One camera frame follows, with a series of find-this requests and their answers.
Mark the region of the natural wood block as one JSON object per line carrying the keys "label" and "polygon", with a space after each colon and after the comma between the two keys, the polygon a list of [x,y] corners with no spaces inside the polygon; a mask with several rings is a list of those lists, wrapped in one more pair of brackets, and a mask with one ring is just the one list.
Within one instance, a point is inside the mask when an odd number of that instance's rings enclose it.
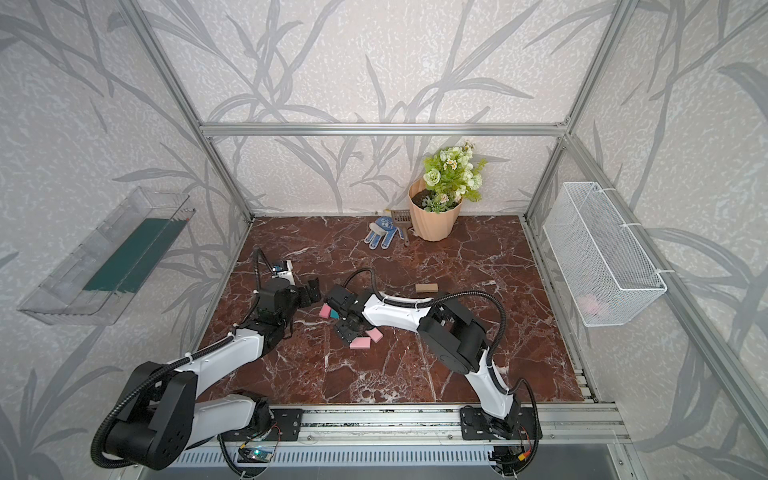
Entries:
{"label": "natural wood block", "polygon": [[437,283],[420,283],[415,285],[417,293],[436,293],[439,291]]}

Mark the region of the pink block front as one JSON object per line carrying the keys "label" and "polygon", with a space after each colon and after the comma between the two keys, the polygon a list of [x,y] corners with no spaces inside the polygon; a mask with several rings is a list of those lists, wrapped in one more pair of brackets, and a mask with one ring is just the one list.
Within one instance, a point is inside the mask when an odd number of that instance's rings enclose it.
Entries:
{"label": "pink block front", "polygon": [[353,350],[367,350],[371,348],[370,337],[358,337],[352,340],[349,347]]}

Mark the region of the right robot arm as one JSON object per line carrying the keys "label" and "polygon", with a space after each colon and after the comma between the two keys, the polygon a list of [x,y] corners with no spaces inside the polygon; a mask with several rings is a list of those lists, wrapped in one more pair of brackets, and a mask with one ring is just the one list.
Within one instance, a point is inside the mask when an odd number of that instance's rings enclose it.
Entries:
{"label": "right robot arm", "polygon": [[368,344],[379,338],[381,327],[392,327],[419,335],[445,367],[466,378],[480,405],[459,410],[465,440],[514,440],[541,438],[537,408],[524,408],[516,390],[529,389],[520,379],[510,388],[493,362],[493,343],[477,317],[459,302],[463,296],[490,300],[499,311],[504,308],[493,296],[480,291],[448,294],[435,299],[405,299],[365,291],[357,294],[336,285],[321,308],[323,318],[334,318],[337,335],[348,345],[361,340]]}

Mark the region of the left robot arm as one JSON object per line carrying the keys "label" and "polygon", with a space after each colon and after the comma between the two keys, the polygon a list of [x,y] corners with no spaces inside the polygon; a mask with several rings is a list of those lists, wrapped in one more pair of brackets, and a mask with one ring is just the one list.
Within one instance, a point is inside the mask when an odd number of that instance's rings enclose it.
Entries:
{"label": "left robot arm", "polygon": [[139,464],[161,470],[184,450],[224,433],[269,433],[274,420],[266,398],[249,392],[199,398],[223,377],[274,350],[296,311],[321,298],[317,279],[296,286],[273,278],[258,291],[245,318],[219,341],[171,363],[136,367],[95,432],[93,463],[105,469]]}

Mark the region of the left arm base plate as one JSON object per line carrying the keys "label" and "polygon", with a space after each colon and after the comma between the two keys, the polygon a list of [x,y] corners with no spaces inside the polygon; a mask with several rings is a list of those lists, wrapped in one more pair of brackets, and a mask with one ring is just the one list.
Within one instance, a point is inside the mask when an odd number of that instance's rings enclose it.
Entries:
{"label": "left arm base plate", "polygon": [[301,431],[303,414],[304,410],[301,408],[277,408],[259,413],[249,438],[258,441],[295,442]]}

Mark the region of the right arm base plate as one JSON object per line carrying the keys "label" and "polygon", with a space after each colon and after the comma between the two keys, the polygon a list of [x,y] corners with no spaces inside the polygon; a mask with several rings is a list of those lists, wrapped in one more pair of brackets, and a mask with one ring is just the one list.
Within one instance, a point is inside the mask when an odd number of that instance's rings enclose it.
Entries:
{"label": "right arm base plate", "polygon": [[542,430],[538,416],[532,407],[522,407],[514,402],[510,413],[498,419],[479,407],[464,406],[459,409],[463,440],[540,440]]}

